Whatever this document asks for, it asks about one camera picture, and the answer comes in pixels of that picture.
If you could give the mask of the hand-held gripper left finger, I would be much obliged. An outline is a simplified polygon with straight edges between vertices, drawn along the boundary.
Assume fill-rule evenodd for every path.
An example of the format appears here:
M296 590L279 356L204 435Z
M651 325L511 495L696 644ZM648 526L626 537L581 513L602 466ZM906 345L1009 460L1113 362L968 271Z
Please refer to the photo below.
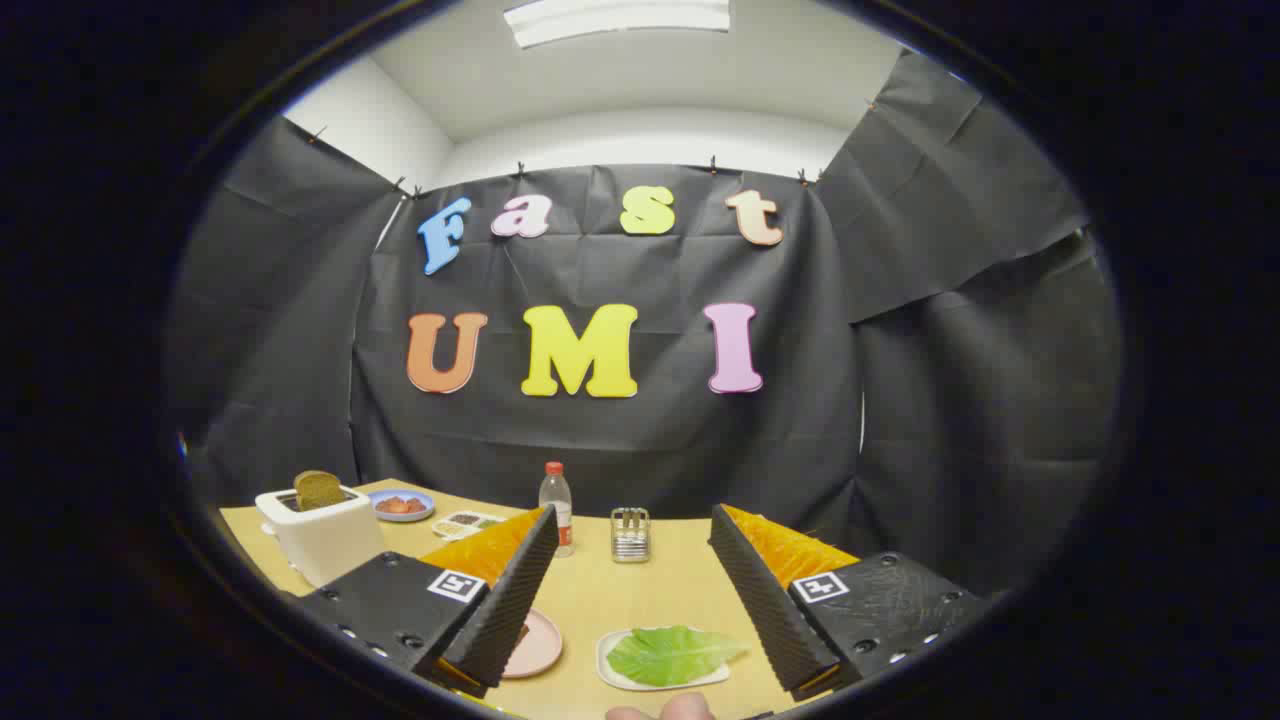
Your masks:
M297 606L376 661L484 697L500 684L558 543L557 511L531 509L420 559L379 553Z

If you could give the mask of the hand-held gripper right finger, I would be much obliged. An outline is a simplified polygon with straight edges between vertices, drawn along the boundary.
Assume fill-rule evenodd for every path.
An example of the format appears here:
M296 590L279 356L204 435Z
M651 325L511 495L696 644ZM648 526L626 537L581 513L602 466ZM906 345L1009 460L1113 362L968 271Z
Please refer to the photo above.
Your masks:
M989 607L902 553L859 559L727 503L710 511L709 544L796 701L864 682Z

